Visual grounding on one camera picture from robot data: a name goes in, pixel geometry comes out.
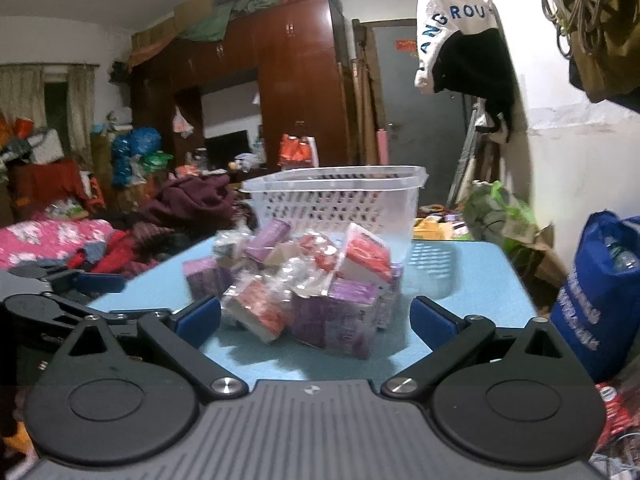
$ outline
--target light blue table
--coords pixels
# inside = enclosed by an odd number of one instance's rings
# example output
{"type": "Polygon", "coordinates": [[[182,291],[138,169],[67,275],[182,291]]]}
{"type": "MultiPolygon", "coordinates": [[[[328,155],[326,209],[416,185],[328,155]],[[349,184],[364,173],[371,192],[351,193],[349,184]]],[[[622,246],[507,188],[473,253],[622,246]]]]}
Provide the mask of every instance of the light blue table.
{"type": "MultiPolygon", "coordinates": [[[[192,247],[127,284],[120,294],[108,294],[92,303],[103,312],[139,308],[179,310],[191,303],[182,262],[210,255],[212,239],[192,247]]],[[[265,345],[249,332],[220,329],[201,348],[211,359],[244,379],[252,388],[258,379],[383,381],[416,362],[431,350],[411,330],[411,300],[432,294],[443,307],[460,317],[482,314],[497,326],[522,327],[535,316],[528,294],[502,251],[485,242],[414,242],[405,261],[401,303],[385,331],[378,333],[367,361],[333,355],[285,336],[265,345]],[[449,265],[433,251],[449,255],[449,265]],[[446,286],[433,288],[431,278],[446,286]]]]}

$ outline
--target purple package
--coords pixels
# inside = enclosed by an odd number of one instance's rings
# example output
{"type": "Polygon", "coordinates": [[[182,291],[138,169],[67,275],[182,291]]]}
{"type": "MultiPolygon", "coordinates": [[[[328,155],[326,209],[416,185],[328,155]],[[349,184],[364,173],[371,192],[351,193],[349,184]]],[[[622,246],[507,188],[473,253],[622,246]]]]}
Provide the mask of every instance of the purple package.
{"type": "Polygon", "coordinates": [[[187,279],[193,301],[211,294],[222,298],[234,282],[229,269],[220,267],[213,257],[183,262],[182,273],[187,279]]]}
{"type": "Polygon", "coordinates": [[[326,295],[305,298],[295,291],[291,298],[291,335],[300,342],[324,348],[324,323],[328,298],[326,295]]]}
{"type": "Polygon", "coordinates": [[[378,312],[376,317],[376,325],[378,328],[387,328],[389,323],[391,323],[391,318],[400,299],[400,285],[403,274],[404,267],[402,265],[391,264],[391,284],[378,298],[378,312]]]}
{"type": "Polygon", "coordinates": [[[244,254],[258,264],[263,264],[271,251],[289,237],[291,225],[284,220],[271,219],[256,237],[249,242],[244,254]]]}
{"type": "Polygon", "coordinates": [[[336,279],[327,301],[325,348],[367,359],[378,332],[377,300],[375,285],[336,279]]]}

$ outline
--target plastic basket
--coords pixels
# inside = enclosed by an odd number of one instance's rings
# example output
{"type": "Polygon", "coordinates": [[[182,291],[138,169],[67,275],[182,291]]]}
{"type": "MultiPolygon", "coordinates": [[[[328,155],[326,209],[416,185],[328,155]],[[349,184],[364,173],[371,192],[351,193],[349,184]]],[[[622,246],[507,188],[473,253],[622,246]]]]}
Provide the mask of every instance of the plastic basket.
{"type": "Polygon", "coordinates": [[[418,189],[427,172],[419,166],[305,168],[245,181],[261,224],[288,221],[292,234],[315,229],[341,241],[350,222],[380,236],[392,260],[404,260],[411,243],[418,189]]]}

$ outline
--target gray ribbed plate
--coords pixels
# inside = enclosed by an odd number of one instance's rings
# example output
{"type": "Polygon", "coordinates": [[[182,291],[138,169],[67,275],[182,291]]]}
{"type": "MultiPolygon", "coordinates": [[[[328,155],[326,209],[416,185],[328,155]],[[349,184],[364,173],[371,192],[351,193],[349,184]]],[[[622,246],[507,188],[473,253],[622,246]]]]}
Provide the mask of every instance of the gray ribbed plate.
{"type": "Polygon", "coordinates": [[[42,461],[29,480],[589,480],[588,465],[517,473],[458,455],[420,409],[375,395],[367,381],[259,381],[207,407],[180,444],[143,463],[78,470],[42,461]]]}

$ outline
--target floral blanket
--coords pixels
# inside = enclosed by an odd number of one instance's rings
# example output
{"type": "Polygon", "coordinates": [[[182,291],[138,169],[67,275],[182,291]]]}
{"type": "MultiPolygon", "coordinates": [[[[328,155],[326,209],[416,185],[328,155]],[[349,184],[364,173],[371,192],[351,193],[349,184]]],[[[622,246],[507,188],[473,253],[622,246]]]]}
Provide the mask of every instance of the floral blanket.
{"type": "Polygon", "coordinates": [[[0,269],[21,262],[65,260],[88,242],[105,242],[113,232],[105,220],[27,221],[0,229],[0,269]]]}

